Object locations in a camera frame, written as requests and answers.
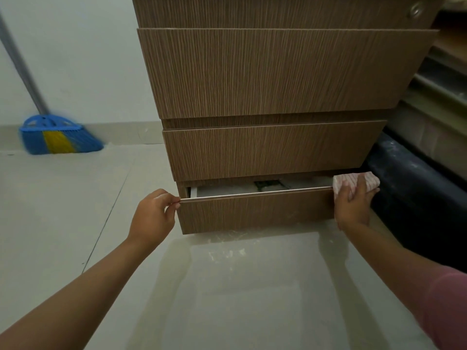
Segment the person's left hand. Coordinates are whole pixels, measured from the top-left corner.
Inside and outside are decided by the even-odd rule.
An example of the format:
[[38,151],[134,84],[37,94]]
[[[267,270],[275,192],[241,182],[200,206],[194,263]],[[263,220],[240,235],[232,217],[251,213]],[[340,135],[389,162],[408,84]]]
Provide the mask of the person's left hand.
[[167,206],[180,201],[180,197],[161,188],[149,193],[137,205],[126,241],[145,250],[155,250],[173,229],[165,226]]

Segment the person's right hand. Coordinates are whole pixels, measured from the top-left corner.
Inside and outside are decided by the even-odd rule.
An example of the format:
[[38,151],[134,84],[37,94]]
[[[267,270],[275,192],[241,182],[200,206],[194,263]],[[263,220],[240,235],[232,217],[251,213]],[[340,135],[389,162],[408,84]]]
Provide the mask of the person's right hand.
[[368,192],[365,201],[359,201],[354,196],[353,199],[349,199],[350,191],[347,182],[344,182],[334,203],[336,223],[339,229],[346,234],[354,229],[369,226],[371,201],[379,192],[379,188]]

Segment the pink striped cleaning cloth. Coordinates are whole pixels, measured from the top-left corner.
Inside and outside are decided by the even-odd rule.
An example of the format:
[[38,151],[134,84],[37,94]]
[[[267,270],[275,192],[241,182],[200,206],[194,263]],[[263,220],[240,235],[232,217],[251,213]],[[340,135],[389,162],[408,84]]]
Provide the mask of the pink striped cleaning cloth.
[[[367,187],[367,192],[370,192],[380,186],[380,180],[375,176],[371,171],[363,173],[365,176],[365,182]],[[349,193],[349,199],[353,199],[353,196],[357,190],[358,186],[358,173],[350,173],[343,175],[335,175],[332,179],[332,190],[334,195],[334,201],[337,199],[338,194],[341,190],[342,184],[347,182],[351,191]]]

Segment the small wooden drawer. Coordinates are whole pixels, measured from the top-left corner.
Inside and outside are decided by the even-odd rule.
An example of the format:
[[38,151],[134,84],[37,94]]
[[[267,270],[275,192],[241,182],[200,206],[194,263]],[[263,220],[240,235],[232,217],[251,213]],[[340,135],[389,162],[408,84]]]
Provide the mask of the small wooden drawer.
[[331,219],[332,177],[190,187],[178,219],[183,234],[294,225]]

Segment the person's left forearm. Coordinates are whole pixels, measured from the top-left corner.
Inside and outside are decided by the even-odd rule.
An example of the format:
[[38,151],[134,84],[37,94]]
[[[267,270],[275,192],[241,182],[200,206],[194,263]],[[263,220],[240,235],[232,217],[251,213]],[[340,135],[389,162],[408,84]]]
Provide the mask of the person's left forearm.
[[0,350],[84,350],[125,284],[154,251],[127,238],[0,334]]

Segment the person's right forearm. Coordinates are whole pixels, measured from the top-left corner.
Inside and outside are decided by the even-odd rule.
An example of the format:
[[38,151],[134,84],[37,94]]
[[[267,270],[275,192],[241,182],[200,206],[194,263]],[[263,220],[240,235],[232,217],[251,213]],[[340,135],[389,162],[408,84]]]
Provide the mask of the person's right forearm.
[[429,285],[443,266],[407,250],[363,223],[340,219],[337,224],[398,300],[414,317],[419,317]]

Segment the dark dusty bench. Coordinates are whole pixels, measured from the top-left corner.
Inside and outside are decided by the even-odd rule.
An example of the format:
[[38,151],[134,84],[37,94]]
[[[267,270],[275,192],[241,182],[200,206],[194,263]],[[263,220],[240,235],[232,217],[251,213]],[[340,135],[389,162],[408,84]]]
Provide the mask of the dark dusty bench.
[[402,246],[467,273],[467,191],[386,133],[364,167],[381,182],[371,207]]

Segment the medium wooden drawer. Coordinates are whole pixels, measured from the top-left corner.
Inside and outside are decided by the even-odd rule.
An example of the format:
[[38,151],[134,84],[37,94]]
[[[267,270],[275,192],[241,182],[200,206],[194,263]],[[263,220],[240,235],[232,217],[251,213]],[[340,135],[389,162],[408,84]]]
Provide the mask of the medium wooden drawer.
[[358,168],[386,121],[163,131],[176,182]]

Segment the wooden drawer cabinet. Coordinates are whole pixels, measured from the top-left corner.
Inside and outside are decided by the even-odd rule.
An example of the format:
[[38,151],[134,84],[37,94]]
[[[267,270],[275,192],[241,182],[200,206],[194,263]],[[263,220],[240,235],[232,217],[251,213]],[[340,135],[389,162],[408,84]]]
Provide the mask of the wooden drawer cabinet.
[[333,217],[445,0],[133,0],[182,233]]

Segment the blue and yellow broom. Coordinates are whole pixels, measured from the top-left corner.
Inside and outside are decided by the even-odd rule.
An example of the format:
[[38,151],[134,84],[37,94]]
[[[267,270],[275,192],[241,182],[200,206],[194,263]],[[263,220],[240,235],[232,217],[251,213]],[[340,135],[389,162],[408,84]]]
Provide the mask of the blue and yellow broom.
[[38,111],[18,130],[26,151],[32,155],[43,155],[103,150],[103,142],[83,125],[50,111],[1,13],[0,40]]

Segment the large wooden drawer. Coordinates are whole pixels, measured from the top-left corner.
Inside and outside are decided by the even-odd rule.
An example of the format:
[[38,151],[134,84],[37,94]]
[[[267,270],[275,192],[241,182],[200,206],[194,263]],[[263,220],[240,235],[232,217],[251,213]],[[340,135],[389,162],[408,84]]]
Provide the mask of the large wooden drawer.
[[438,30],[140,28],[161,119],[393,108]]

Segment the pink sleeve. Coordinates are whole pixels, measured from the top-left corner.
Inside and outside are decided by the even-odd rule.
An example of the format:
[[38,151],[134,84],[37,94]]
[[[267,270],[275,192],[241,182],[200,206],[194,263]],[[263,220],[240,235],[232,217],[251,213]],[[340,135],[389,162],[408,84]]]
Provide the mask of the pink sleeve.
[[417,320],[439,350],[467,350],[467,274],[448,266],[430,275]]

